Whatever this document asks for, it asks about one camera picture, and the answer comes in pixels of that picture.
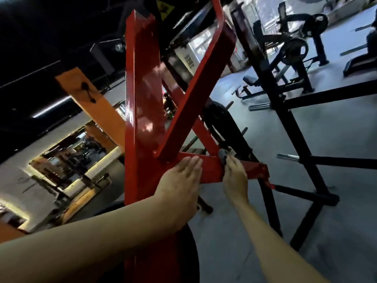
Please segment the wall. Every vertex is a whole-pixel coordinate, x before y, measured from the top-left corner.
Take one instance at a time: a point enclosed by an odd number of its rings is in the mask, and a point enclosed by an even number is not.
[[[125,98],[125,82],[112,91],[108,91],[105,97],[112,105],[122,101]],[[39,185],[34,185],[30,190],[23,192],[25,185],[21,185],[17,181],[28,177],[28,174],[24,171],[30,171],[28,166],[33,158],[84,126],[90,120],[84,112],[81,112],[0,165],[2,179],[0,182],[0,203],[16,214],[29,219],[26,224],[23,224],[23,229],[26,231],[32,230],[55,207],[53,204],[54,197]]]

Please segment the person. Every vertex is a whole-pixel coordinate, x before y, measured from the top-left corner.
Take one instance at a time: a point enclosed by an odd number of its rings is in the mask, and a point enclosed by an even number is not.
[[[248,180],[241,162],[232,156],[227,156],[226,162],[225,193],[255,246],[267,281],[328,282],[249,204]],[[161,177],[149,198],[0,244],[0,282],[61,281],[98,262],[130,256],[136,248],[177,232],[197,211],[201,166],[198,156],[185,157]],[[82,281],[89,281],[88,276],[84,274]]]

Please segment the black pad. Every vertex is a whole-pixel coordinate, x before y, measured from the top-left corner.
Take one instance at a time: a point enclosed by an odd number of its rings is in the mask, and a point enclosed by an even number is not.
[[[244,76],[243,81],[247,83],[247,85],[253,86],[254,82],[256,82],[258,79],[252,76]]]

